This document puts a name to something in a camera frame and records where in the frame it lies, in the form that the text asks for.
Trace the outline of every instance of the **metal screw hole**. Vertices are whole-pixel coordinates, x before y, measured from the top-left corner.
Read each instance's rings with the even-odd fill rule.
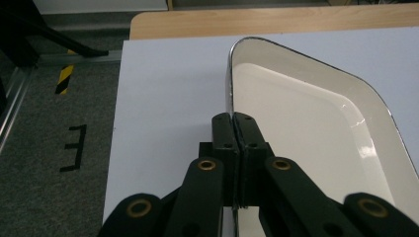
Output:
[[[373,199],[362,198],[358,200],[358,206],[363,212],[374,217],[384,218],[388,216],[387,209]]]
[[[201,161],[200,163],[198,163],[198,168],[200,168],[201,170],[204,171],[210,171],[215,169],[215,162],[211,161],[211,160],[204,160]]]
[[[126,208],[126,214],[132,218],[140,218],[151,210],[151,202],[147,199],[141,198],[133,200]]]
[[[285,160],[276,160],[272,163],[272,166],[278,170],[289,170],[291,168],[291,164]]]

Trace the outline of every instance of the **white plastic tray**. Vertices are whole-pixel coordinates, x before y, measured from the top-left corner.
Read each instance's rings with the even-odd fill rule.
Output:
[[[277,156],[295,160],[337,201],[373,194],[419,222],[417,174],[368,83],[265,39],[240,40],[229,65],[231,110],[254,117]]]

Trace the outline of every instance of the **white table surface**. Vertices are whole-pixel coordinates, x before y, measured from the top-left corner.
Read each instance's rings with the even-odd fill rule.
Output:
[[[178,188],[210,119],[225,111],[225,72],[245,36],[125,41],[104,220],[124,198]],[[259,36],[359,76],[389,107],[419,167],[419,28]]]

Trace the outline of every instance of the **yellow and black tape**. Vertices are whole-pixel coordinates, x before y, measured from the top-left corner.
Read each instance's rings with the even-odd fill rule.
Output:
[[[74,53],[71,50],[68,50],[68,54]],[[59,80],[58,84],[55,88],[55,94],[65,95],[67,93],[68,84],[70,83],[70,77],[73,73],[74,65],[66,65],[61,68],[61,72],[59,73]]]

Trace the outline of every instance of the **wooden table edge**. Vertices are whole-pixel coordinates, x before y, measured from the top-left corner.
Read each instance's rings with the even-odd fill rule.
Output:
[[[145,12],[130,40],[326,32],[419,26],[419,3]]]

